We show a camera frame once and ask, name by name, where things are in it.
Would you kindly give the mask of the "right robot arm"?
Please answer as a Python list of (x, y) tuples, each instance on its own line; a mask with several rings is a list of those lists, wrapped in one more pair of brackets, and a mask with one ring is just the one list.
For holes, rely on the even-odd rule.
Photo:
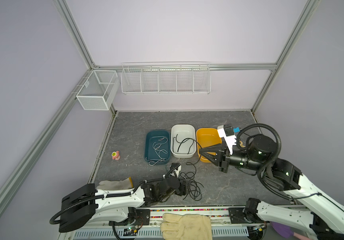
[(200, 155), (221, 172), (235, 167), (257, 176), (271, 193), (306, 207), (299, 211), (250, 198), (243, 211), (246, 220), (282, 224), (317, 240), (344, 240), (344, 205), (320, 190), (295, 165), (280, 159), (282, 141), (274, 128), (252, 124), (235, 133), (231, 125), (223, 125), (217, 131), (222, 142), (199, 149)]

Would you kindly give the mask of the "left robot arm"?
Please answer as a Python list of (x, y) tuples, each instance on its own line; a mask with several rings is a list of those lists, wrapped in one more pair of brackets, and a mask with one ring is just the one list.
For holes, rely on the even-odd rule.
[(95, 184), (86, 184), (63, 197), (61, 210), (49, 223), (59, 225), (60, 233), (67, 233), (95, 222), (134, 221), (138, 208), (166, 202), (172, 195), (186, 196), (188, 186), (186, 180), (175, 175), (142, 181), (127, 190), (101, 190)]

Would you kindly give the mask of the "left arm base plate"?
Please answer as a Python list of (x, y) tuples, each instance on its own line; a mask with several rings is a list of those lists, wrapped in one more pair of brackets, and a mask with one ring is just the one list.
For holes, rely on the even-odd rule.
[(114, 223), (109, 221), (109, 226), (115, 224), (116, 226), (129, 226), (129, 225), (149, 225), (151, 219), (151, 211), (149, 209), (118, 209), (116, 215), (120, 214), (120, 219), (126, 217), (120, 222)]

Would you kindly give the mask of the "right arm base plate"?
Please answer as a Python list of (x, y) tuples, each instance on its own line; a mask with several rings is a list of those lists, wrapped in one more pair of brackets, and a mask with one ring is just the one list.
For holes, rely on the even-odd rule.
[(256, 213), (244, 210), (244, 207), (228, 208), (229, 216), (232, 224), (262, 224)]

